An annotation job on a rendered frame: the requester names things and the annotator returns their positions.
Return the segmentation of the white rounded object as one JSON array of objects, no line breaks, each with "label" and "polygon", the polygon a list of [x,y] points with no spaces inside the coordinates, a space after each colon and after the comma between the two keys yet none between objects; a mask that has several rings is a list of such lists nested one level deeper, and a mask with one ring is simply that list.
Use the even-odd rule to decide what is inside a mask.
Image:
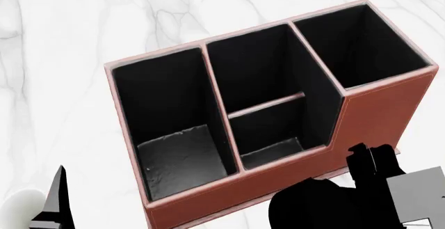
[{"label": "white rounded object", "polygon": [[46,195],[36,189],[14,193],[0,205],[0,229],[29,229],[29,224],[43,210]]}]

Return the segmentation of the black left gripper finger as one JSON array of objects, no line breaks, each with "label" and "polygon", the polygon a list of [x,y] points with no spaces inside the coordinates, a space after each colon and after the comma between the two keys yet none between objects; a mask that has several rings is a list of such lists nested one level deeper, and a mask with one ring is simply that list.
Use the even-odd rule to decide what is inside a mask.
[{"label": "black left gripper finger", "polygon": [[42,213],[46,221],[61,224],[61,229],[75,229],[63,166],[59,167],[54,176]]}]

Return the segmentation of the brown leather desk caddy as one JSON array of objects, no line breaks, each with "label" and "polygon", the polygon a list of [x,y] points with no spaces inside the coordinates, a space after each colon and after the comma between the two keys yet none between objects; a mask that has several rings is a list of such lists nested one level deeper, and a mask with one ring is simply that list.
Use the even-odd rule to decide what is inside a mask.
[{"label": "brown leather desk caddy", "polygon": [[396,147],[438,65],[370,1],[106,63],[149,229],[187,229]]}]

